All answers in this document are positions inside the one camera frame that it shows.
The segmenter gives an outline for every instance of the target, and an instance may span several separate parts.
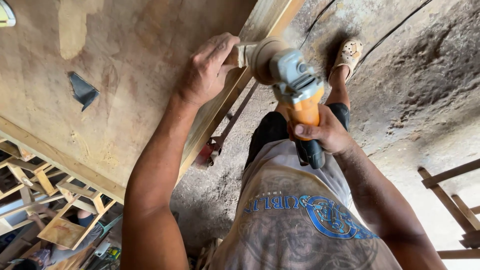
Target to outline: knee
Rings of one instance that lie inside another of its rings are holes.
[[[78,210],[77,212],[77,217],[79,219],[84,219],[88,216],[92,215],[92,213],[88,212],[88,211],[85,211],[85,210]]]

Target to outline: grinder body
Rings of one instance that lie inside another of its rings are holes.
[[[287,108],[293,126],[301,123],[318,126],[318,103],[324,95],[324,83],[308,66],[297,49],[284,49],[269,62],[271,76],[277,81],[273,91],[279,103]],[[325,155],[318,140],[295,135],[295,145],[301,166],[321,168]]]

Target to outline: t-shirt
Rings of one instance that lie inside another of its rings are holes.
[[[95,226],[92,228],[92,230],[89,231],[88,234],[85,236],[85,238],[80,242],[80,244],[78,244],[75,250],[71,250],[71,249],[59,250],[54,245],[52,247],[52,252],[50,256],[50,265],[53,265],[65,259],[68,259],[71,256],[84,250],[102,233],[102,231],[103,231],[102,225],[97,222]]]
[[[246,168],[232,228],[209,270],[401,269],[386,244],[345,207],[338,164],[299,164],[295,144],[266,144]]]

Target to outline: concrete floor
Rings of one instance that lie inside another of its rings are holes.
[[[292,46],[305,40],[305,30],[327,3],[306,1],[285,33]],[[419,0],[338,0],[315,24],[301,50],[326,78],[341,40],[359,36],[368,51],[420,5]],[[458,240],[463,231],[423,187],[417,168],[435,175],[480,158],[479,74],[480,3],[433,0],[375,49],[348,85],[351,135],[412,205],[437,250],[462,249]],[[190,168],[175,189],[170,206],[180,213],[188,251],[229,231],[250,137],[275,106],[271,90],[259,87],[215,166],[206,171]],[[460,195],[469,207],[480,205],[480,172],[441,186],[450,195]],[[475,269],[480,260],[444,262],[449,269]]]

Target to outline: man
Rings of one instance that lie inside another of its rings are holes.
[[[49,209],[48,207],[40,204],[34,204],[32,208],[37,214],[45,213],[49,217],[54,218],[57,215],[57,212]],[[37,214],[32,214],[27,218],[29,220],[35,221],[37,226],[40,228],[40,231],[45,229],[45,224],[39,218]],[[87,227],[90,222],[93,220],[94,216],[92,213],[85,210],[79,210],[76,215],[77,220],[73,219],[76,224]],[[49,243],[45,240],[42,240],[41,249],[34,252],[26,259],[16,259],[14,263],[17,263],[13,269],[14,270],[43,270],[48,266],[59,263],[65,259],[70,258],[71,256],[79,253],[84,250],[88,245],[90,245],[103,231],[103,227],[100,223],[95,224],[91,231],[88,232],[86,237],[80,242],[75,250],[68,249],[66,247]]]
[[[125,197],[123,269],[188,268],[168,205],[193,119],[223,88],[232,67],[222,63],[238,42],[224,33],[193,54],[139,157]],[[319,126],[289,128],[331,153],[323,168],[299,165],[281,106],[263,118],[252,136],[234,223],[210,270],[445,269],[408,202],[347,132],[345,82],[361,53],[358,40],[342,44]],[[349,190],[368,228],[345,207]]]

